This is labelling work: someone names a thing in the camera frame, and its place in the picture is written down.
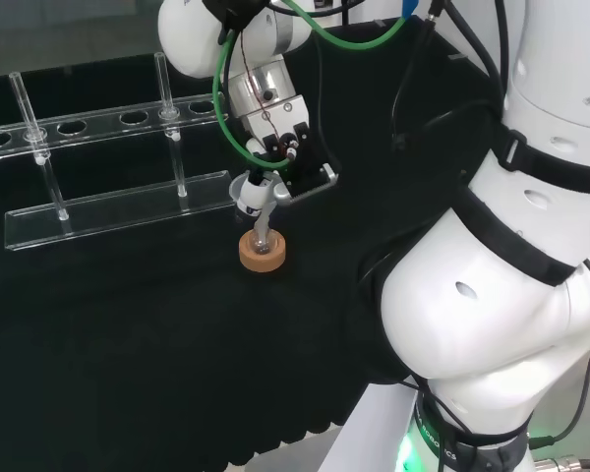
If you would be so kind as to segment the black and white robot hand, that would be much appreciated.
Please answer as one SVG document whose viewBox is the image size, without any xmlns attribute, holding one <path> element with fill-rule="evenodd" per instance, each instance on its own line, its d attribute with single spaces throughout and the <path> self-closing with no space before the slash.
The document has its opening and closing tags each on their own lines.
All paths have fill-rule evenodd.
<svg viewBox="0 0 590 472">
<path fill-rule="evenodd" d="M 242 125 L 250 134 L 246 150 L 265 163 L 253 163 L 232 182 L 232 199 L 243 215 L 257 218 L 268 204 L 290 206 L 337 182 L 339 164 L 310 128 L 302 95 L 249 113 Z"/>
</svg>

